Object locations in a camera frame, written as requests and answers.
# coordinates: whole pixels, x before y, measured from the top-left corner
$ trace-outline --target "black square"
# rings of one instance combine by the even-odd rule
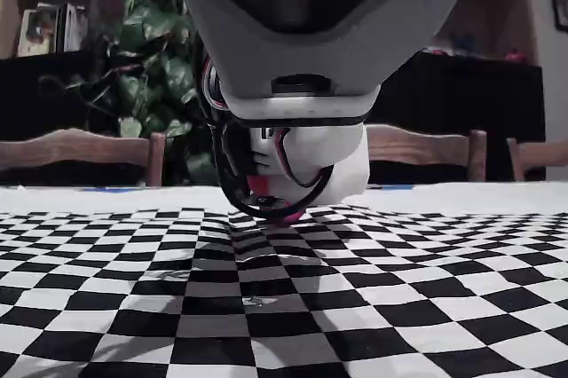
[[[106,267],[110,261],[100,261],[100,260],[71,260],[69,265],[80,265],[81,267],[92,267],[93,269],[102,269]]]
[[[38,272],[49,273],[53,269],[59,267],[59,264],[45,264],[45,263],[22,263],[14,269],[15,272]]]
[[[134,295],[184,295],[187,282],[181,280],[141,280],[134,284]]]
[[[430,300],[401,305],[376,305],[375,308],[394,327],[426,327],[452,322]]]
[[[312,276],[326,276],[328,274],[337,274],[338,271],[327,265],[285,265],[284,268],[291,278],[307,278]]]
[[[152,261],[154,259],[154,255],[154,252],[122,253],[116,256],[115,261]]]
[[[392,328],[336,331],[326,333],[326,337],[337,356],[344,362],[415,352]]]
[[[2,258],[3,260],[16,260],[16,261],[27,261],[31,260],[34,257],[35,256],[33,254],[20,254],[18,252],[7,252],[5,254],[0,255],[0,258]]]
[[[321,333],[308,311],[290,313],[252,313],[247,315],[251,337],[293,336]]]
[[[274,296],[297,294],[292,279],[274,279],[257,282],[241,282],[242,296]]]
[[[249,338],[176,338],[172,364],[254,366]]]
[[[118,310],[126,295],[77,291],[69,297],[65,310]]]
[[[558,341],[568,345],[568,325],[550,329],[548,334],[554,336]]]
[[[131,336],[173,336],[179,316],[147,311],[121,310],[116,313],[109,334]]]
[[[281,369],[258,368],[258,378],[313,378],[329,376],[349,378],[343,363],[324,363],[321,365],[289,366]]]
[[[0,304],[14,305],[25,291],[20,287],[0,287]]]
[[[182,306],[183,314],[242,314],[245,308],[239,296],[200,298],[187,296]]]
[[[452,273],[454,276],[493,271],[493,269],[487,267],[485,264],[478,263],[477,261],[466,261],[464,263],[445,264],[442,265],[441,268]]]
[[[296,257],[306,257],[306,258],[317,258],[318,255],[310,248],[300,248],[300,247],[289,247],[277,245],[272,247],[276,254],[279,256],[296,256]]]
[[[60,313],[59,310],[31,309],[28,307],[12,307],[2,317],[0,323],[20,327],[36,327],[44,329]]]
[[[177,272],[180,270],[191,270],[192,268],[192,258],[186,258],[184,260],[172,260],[172,261],[153,261],[148,267],[148,270],[164,270],[170,272]]]
[[[144,272],[122,272],[120,270],[101,270],[95,274],[95,278],[138,281]]]
[[[544,264],[553,264],[553,263],[561,263],[562,260],[558,258],[554,258],[553,256],[549,256],[543,252],[532,252],[530,254],[519,254],[518,256],[514,256],[519,260],[524,261],[530,265],[544,265]]]
[[[236,270],[191,270],[189,281],[235,283],[239,281],[239,273]]]
[[[92,332],[43,331],[24,354],[62,362],[88,362],[102,336]]]
[[[0,351],[0,376],[4,376],[6,372],[16,363],[18,360],[18,354],[5,353]]]
[[[568,360],[554,365],[538,367],[534,370],[550,378],[565,378],[568,376]]]
[[[471,289],[464,287],[456,278],[417,282],[410,285],[427,298],[475,296]]]
[[[534,283],[548,282],[549,280],[552,280],[552,278],[545,276],[533,268],[508,270],[506,272],[501,272],[501,276],[509,282],[517,283],[523,287]]]
[[[92,362],[87,365],[79,378],[119,378],[123,376],[139,376],[144,378],[165,378],[168,365],[134,362]]]
[[[350,309],[369,305],[356,290],[301,294],[310,311]]]
[[[264,269],[268,267],[282,267],[282,262],[277,256],[251,257],[245,262],[238,262],[238,270]]]
[[[484,295],[483,298],[508,313],[548,304],[547,300],[540,298],[524,287],[515,287],[506,291]]]
[[[354,287],[391,287],[405,283],[392,273],[345,273],[344,276]]]
[[[203,258],[209,260],[222,260],[222,261],[234,261],[234,254],[231,252],[219,251],[217,249],[196,249],[193,258]]]
[[[163,236],[161,234],[144,234],[139,236],[132,236],[128,242],[161,242]]]
[[[516,319],[509,314],[502,314],[490,318],[464,320],[460,322],[460,325],[487,345],[539,332],[536,327]]]
[[[112,245],[93,245],[89,248],[89,252],[121,252],[123,248],[123,243],[115,243]]]
[[[71,276],[68,274],[47,274],[35,287],[47,287],[52,289],[79,289],[87,280],[84,276]]]
[[[522,369],[487,347],[475,350],[426,354],[426,357],[454,378],[472,378],[474,376]]]
[[[341,267],[344,265],[361,265],[361,264],[371,264],[364,258],[359,258],[353,256],[351,258],[322,258],[322,261],[327,265],[331,265],[332,267]]]

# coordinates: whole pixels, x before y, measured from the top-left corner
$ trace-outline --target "white square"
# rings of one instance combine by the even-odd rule
[[[168,365],[174,338],[103,335],[91,362],[136,362]]]
[[[122,253],[155,252],[160,247],[160,242],[130,242],[124,245]]]
[[[116,311],[62,311],[45,329],[104,334],[113,324],[115,315]]]
[[[448,374],[419,353],[401,354],[387,358],[368,358],[345,362],[351,378],[368,377],[415,377],[415,378],[448,378]]]
[[[9,272],[0,279],[0,287],[25,287],[31,288],[37,285],[45,273],[38,272]]]
[[[214,251],[223,251],[223,252],[233,252],[233,247],[231,245],[225,245],[223,243],[212,243],[212,242],[204,242],[202,240],[198,240],[195,242],[195,249],[211,249]]]
[[[478,263],[485,264],[496,272],[506,270],[528,269],[531,265],[513,256],[491,256],[489,258],[479,258]]]
[[[499,254],[505,254],[506,256],[519,256],[521,254],[531,254],[533,252],[537,252],[534,249],[528,248],[524,245],[510,245],[508,247],[494,248],[490,250]]]
[[[102,292],[106,294],[129,294],[136,282],[129,280],[114,280],[89,278],[80,287],[82,291]]]
[[[545,304],[530,310],[515,311],[511,315],[541,331],[568,325],[568,311],[556,304]]]
[[[105,266],[105,270],[117,272],[145,272],[150,267],[151,261],[113,261]]]
[[[63,310],[74,294],[73,289],[33,288],[24,292],[16,305],[36,309]]]
[[[181,338],[220,338],[249,336],[249,325],[244,314],[182,315],[176,336]]]
[[[398,305],[426,299],[424,295],[420,294],[410,285],[362,287],[357,291],[365,301],[372,305]]]
[[[0,272],[11,272],[21,264],[24,264],[24,262],[17,260],[3,260],[0,258]]]
[[[186,260],[193,257],[195,249],[165,249],[157,251],[154,255],[154,261],[175,261]]]
[[[554,258],[558,258],[562,261],[568,261],[568,248],[556,249],[554,251],[550,250],[547,251],[549,256],[553,256]]]
[[[527,369],[568,360],[568,346],[543,332],[519,336],[490,347],[507,360]]]
[[[534,283],[526,288],[551,303],[568,299],[568,282],[564,280],[549,280],[548,282]]]
[[[397,331],[420,353],[441,353],[485,347],[485,344],[455,322],[431,327],[397,327]]]
[[[61,371],[73,371],[72,375],[77,376],[86,365],[86,362],[62,362],[47,358],[35,358],[22,355],[18,357],[16,363],[3,375],[3,378],[22,378],[31,376],[41,376],[42,378],[62,378]]]
[[[292,278],[300,294],[348,291],[353,285],[342,274],[326,274],[307,278]]]
[[[483,298],[468,296],[464,298],[433,298],[431,300],[452,320],[480,319],[505,314]]]
[[[0,323],[0,351],[21,354],[42,332],[42,329]]]
[[[312,311],[312,316],[323,332],[391,327],[387,319],[370,305],[352,309]]]
[[[169,365],[166,378],[209,376],[211,378],[258,378],[254,366],[234,365]]]
[[[91,278],[100,272],[100,269],[95,267],[84,267],[82,265],[62,264],[53,269],[50,274],[65,274],[67,276],[83,276]]]
[[[241,296],[239,283],[187,282],[185,295],[201,298]]]
[[[383,249],[383,245],[372,239],[348,239],[343,244],[347,249]]]
[[[54,251],[63,251],[63,252],[86,252],[91,247],[86,243],[64,243],[63,245],[59,245],[54,249]]]
[[[78,260],[113,261],[118,257],[118,252],[83,252],[77,257]]]
[[[568,278],[568,264],[567,263],[552,263],[537,265],[536,270],[554,279],[566,279]]]
[[[428,282],[453,277],[452,273],[438,267],[423,267],[420,269],[394,272],[393,274],[397,275],[406,283]]]
[[[132,236],[102,236],[97,239],[95,245],[124,245],[132,239]]]
[[[349,249],[314,249],[319,258],[356,258]]]
[[[456,278],[476,295],[489,295],[518,287],[516,283],[509,282],[498,272],[465,274]]]
[[[128,295],[121,303],[121,310],[130,309],[152,313],[179,314],[183,301],[183,296]]]
[[[324,334],[255,338],[251,341],[251,345],[256,367],[265,369],[338,361]]]
[[[288,279],[284,267],[265,267],[262,269],[239,270],[240,282],[258,282],[275,279]]]

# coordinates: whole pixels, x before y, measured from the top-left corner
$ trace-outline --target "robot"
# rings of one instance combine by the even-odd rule
[[[186,2],[223,191],[250,216],[283,220],[366,189],[363,122],[381,84],[457,0]]]

